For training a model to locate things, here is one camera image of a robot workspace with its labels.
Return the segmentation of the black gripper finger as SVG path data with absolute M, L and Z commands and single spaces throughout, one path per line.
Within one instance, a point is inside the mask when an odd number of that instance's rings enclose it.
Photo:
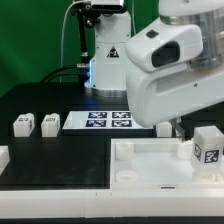
M 173 119 L 171 121 L 171 125 L 173 129 L 175 130 L 176 137 L 181 141 L 185 141 L 185 130 L 181 127 L 177 119 Z

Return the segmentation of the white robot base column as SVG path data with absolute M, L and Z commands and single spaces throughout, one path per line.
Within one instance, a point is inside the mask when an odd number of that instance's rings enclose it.
M 87 24 L 95 28 L 95 54 L 90 60 L 85 91 L 102 97 L 126 95 L 129 60 L 125 45 L 131 37 L 131 16 L 124 0 L 90 0 Z

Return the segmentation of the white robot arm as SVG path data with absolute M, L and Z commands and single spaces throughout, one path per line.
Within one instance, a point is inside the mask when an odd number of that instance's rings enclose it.
M 126 43 L 132 117 L 149 128 L 224 101 L 224 0 L 159 0 Z

